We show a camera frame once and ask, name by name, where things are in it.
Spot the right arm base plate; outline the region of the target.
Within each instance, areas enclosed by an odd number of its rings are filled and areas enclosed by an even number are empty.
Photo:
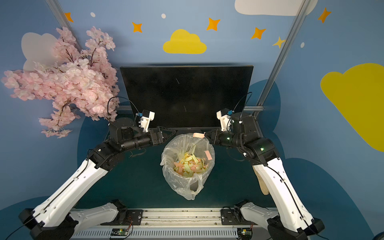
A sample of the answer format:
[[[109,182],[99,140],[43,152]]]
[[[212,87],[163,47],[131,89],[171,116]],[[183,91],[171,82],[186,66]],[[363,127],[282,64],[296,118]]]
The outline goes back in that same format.
[[[222,225],[237,225],[237,226],[251,226],[252,222],[247,221],[241,213],[235,209],[222,208],[220,210]]]

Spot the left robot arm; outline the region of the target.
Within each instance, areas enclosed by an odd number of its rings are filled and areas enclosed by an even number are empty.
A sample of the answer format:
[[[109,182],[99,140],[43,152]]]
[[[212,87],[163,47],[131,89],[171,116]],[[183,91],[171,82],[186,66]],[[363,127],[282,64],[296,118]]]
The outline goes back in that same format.
[[[24,209],[19,219],[34,240],[69,240],[74,234],[100,224],[128,222],[128,209],[119,200],[88,210],[75,210],[76,203],[122,160],[125,152],[157,146],[176,134],[164,127],[150,129],[149,118],[142,128],[130,118],[109,124],[109,137],[90,151],[75,173],[47,200],[34,209]]]

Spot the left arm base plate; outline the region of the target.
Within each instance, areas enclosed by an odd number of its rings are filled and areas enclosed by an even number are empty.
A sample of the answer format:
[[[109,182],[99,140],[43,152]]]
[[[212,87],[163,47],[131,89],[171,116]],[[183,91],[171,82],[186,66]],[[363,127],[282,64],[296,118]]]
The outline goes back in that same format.
[[[132,224],[133,226],[140,226],[143,219],[144,210],[140,209],[127,209],[118,213],[116,218],[106,225],[109,226],[127,226]]]

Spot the pink sticky note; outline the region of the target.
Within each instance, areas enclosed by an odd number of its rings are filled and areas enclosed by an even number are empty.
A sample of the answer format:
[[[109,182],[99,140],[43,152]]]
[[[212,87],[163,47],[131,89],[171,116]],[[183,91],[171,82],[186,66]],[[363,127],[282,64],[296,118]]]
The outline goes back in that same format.
[[[207,160],[212,160],[213,158],[212,158],[212,155],[211,155],[211,153],[210,153],[210,151],[204,151],[204,153],[206,154],[206,157],[207,157]]]
[[[193,133],[194,138],[203,139],[205,137],[205,134],[203,133]]]

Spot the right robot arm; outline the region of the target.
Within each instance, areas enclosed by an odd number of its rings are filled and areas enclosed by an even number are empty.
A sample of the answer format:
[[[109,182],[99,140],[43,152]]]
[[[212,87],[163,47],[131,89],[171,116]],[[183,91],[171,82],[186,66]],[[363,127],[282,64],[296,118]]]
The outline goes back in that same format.
[[[276,205],[268,210],[243,201],[236,209],[249,222],[266,229],[273,240],[306,240],[325,229],[322,220],[306,209],[283,166],[274,143],[264,138],[253,115],[233,113],[228,109],[217,112],[221,128],[205,133],[210,144],[237,148],[250,162],[258,180],[264,182]]]

